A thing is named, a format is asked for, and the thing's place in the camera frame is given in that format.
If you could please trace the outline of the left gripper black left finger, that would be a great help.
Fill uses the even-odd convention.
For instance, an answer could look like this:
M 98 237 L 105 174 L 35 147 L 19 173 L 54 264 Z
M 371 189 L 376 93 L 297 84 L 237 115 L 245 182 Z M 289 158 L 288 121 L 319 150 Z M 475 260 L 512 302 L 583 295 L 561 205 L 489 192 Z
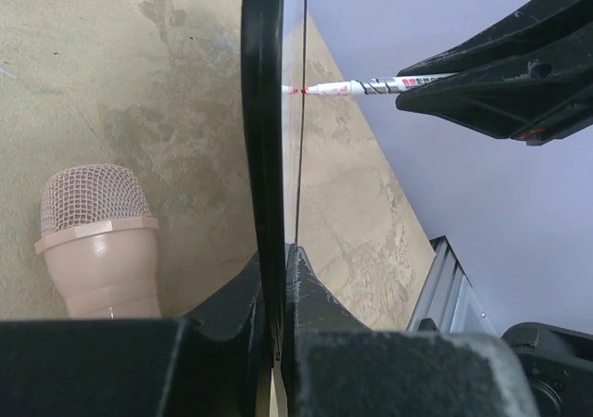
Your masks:
M 1 325 L 5 416 L 265 416 L 259 260 L 180 318 Z

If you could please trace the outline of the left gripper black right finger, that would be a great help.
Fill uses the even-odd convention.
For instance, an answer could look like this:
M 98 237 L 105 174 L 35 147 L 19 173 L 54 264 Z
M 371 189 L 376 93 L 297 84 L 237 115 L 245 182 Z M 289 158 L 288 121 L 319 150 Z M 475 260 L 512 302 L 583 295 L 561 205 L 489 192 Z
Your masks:
M 290 246 L 281 372 L 290 416 L 536 416 L 523 369 L 481 334 L 374 331 Z

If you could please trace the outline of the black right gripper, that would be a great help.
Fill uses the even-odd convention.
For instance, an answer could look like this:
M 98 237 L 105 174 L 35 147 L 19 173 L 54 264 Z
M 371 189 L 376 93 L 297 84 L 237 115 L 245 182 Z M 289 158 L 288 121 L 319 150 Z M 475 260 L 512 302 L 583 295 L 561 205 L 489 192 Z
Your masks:
M 550 74 L 529 75 L 548 64 Z M 523 75 L 479 76 L 517 65 Z M 592 125 L 592 0 L 530 0 L 469 40 L 402 69 L 449 74 L 396 99 L 401 111 L 447 120 L 494 139 L 542 146 Z

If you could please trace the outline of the red capped whiteboard marker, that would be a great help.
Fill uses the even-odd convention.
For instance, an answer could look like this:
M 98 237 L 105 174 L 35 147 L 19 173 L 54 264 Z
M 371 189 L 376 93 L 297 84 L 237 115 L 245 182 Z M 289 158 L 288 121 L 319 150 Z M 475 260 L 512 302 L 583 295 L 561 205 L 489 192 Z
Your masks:
M 440 79 L 453 76 L 453 73 L 428 74 L 404 77 L 375 78 L 368 81 L 350 80 L 343 82 L 319 83 L 306 88 L 282 85 L 283 95 L 399 95 L 409 90 L 425 86 Z

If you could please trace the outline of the white whiteboard black frame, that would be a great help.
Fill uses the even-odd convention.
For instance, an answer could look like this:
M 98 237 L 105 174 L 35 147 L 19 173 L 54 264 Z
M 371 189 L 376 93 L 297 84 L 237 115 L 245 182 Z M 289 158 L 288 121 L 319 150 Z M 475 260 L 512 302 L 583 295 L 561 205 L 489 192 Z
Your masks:
M 283 352 L 288 252 L 298 236 L 308 0 L 242 0 L 241 91 L 272 358 Z

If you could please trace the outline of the pink toy microphone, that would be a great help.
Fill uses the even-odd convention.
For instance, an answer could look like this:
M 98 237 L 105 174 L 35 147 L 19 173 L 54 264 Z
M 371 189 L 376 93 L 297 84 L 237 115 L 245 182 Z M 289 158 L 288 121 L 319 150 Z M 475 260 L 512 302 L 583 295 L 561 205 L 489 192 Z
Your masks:
M 81 165 L 46 183 L 44 258 L 73 319 L 158 318 L 158 220 L 132 171 Z

